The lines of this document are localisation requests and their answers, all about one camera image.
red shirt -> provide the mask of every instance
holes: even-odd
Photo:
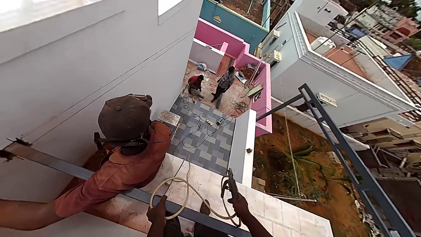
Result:
[[[198,77],[199,77],[198,75],[197,76],[192,76],[192,77],[189,78],[189,80],[187,82],[191,82],[193,84],[196,84],[196,85],[200,86],[200,84],[202,83],[202,81],[199,80]]]
[[[86,182],[54,201],[56,214],[69,217],[97,207],[126,190],[149,184],[171,144],[171,131],[165,124],[154,121],[149,130],[150,144],[143,152],[134,156],[123,155],[120,150],[114,152]]]

sack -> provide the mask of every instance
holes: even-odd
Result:
[[[197,67],[196,67],[196,68],[197,68],[197,69],[199,69],[199,70],[202,70],[202,71],[206,71],[207,66],[206,66],[206,64],[205,64],[205,63],[200,62],[200,63],[197,65]]]

blue wall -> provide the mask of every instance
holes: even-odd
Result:
[[[270,0],[267,0],[264,5],[263,18],[265,21],[270,11]],[[216,22],[213,17],[219,16],[221,23]],[[229,33],[244,39],[245,42],[250,44],[249,53],[253,53],[259,43],[269,32],[269,20],[265,23],[265,28],[251,20],[241,16],[240,14],[233,13],[229,9],[220,4],[215,4],[211,0],[203,0],[200,18],[208,21]]]

metal beam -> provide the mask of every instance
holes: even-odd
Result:
[[[281,104],[281,105],[277,106],[276,108],[274,108],[274,109],[272,109],[272,110],[270,110],[270,111],[266,112],[265,114],[263,114],[263,115],[259,116],[259,117],[256,119],[256,122],[257,122],[257,121],[259,121],[259,120],[262,120],[262,119],[266,118],[267,116],[269,116],[269,115],[271,115],[271,114],[274,114],[275,112],[277,112],[278,110],[280,110],[280,109],[282,109],[282,108],[284,108],[284,107],[287,107],[288,105],[290,105],[290,104],[294,103],[295,101],[297,101],[297,100],[301,99],[302,97],[303,97],[303,96],[302,96],[301,94],[299,94],[299,95],[295,96],[294,98],[292,98],[292,99],[290,99],[290,100],[286,101],[285,103],[283,103],[283,104]]]
[[[336,155],[338,156],[341,163],[345,167],[345,170],[347,171],[349,177],[351,178],[351,181],[357,188],[360,196],[363,197],[363,200],[365,201],[365,204],[368,206],[368,209],[371,210],[371,214],[374,216],[374,219],[378,221],[378,225],[380,226],[380,229],[383,231],[383,234],[388,237],[392,237],[390,232],[384,228],[386,225],[384,224],[380,215],[376,212],[375,207],[373,206],[371,201],[368,199],[367,193],[370,193],[376,199],[381,209],[386,214],[386,217],[388,218],[390,223],[393,225],[393,227],[398,231],[401,237],[415,237],[415,234],[412,231],[412,229],[409,227],[408,223],[406,223],[406,221],[403,219],[403,217],[401,216],[401,214],[399,213],[395,205],[393,205],[393,203],[387,196],[387,194],[383,191],[383,189],[380,187],[378,182],[371,175],[370,171],[365,166],[361,158],[357,155],[357,153],[351,148],[349,143],[345,140],[339,128],[333,122],[332,118],[326,112],[326,110],[324,109],[320,101],[316,98],[316,96],[313,94],[313,92],[308,87],[308,85],[304,84],[298,90],[300,91],[306,104],[308,105],[311,112],[313,113],[314,118],[316,119],[320,127],[322,128],[322,131],[325,134],[327,140],[333,146]],[[311,104],[315,105],[321,117],[319,117],[319,115],[316,113],[316,111],[314,110]],[[335,144],[333,142],[331,135],[326,131],[326,129],[324,129],[324,126],[322,125],[322,120],[325,121],[330,127],[333,135],[338,140],[338,144]],[[347,158],[352,162],[353,169],[356,170],[358,174],[362,177],[362,179],[364,180],[364,183],[360,183],[357,180],[355,174],[353,173],[349,165],[346,163],[344,157],[342,156],[338,148],[346,152]]]
[[[29,146],[25,146],[19,143],[12,143],[9,146],[7,146],[4,150],[14,154],[15,156],[48,166],[55,170],[64,172],[66,174],[69,174],[69,175],[72,175],[84,180],[89,179],[91,175],[93,175],[93,172],[90,170],[68,163],[67,161],[45,154],[41,151],[35,150]],[[141,201],[147,204],[149,204],[149,201],[151,199],[150,193],[145,192],[140,189],[128,190],[124,192],[123,195],[126,195],[128,197],[131,197],[133,199],[136,199],[138,201]],[[153,204],[156,205],[159,202],[159,200],[160,200],[159,197],[154,197]],[[165,202],[165,208],[170,213],[176,213],[181,208],[181,205],[178,205],[177,203],[167,200]],[[251,237],[251,234],[248,231],[245,231],[243,229],[240,229],[238,227],[235,227],[231,224],[225,223],[223,221],[220,221],[218,219],[215,219],[203,213],[197,212],[193,209],[189,209],[187,207],[184,208],[184,210],[179,214],[179,216],[189,219],[191,221],[203,224],[210,228],[219,230],[231,236]]]

checkered shirt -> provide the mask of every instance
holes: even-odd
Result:
[[[222,88],[227,88],[228,86],[231,86],[234,84],[235,77],[233,75],[230,75],[228,71],[221,77],[221,80],[219,81],[218,86]]]

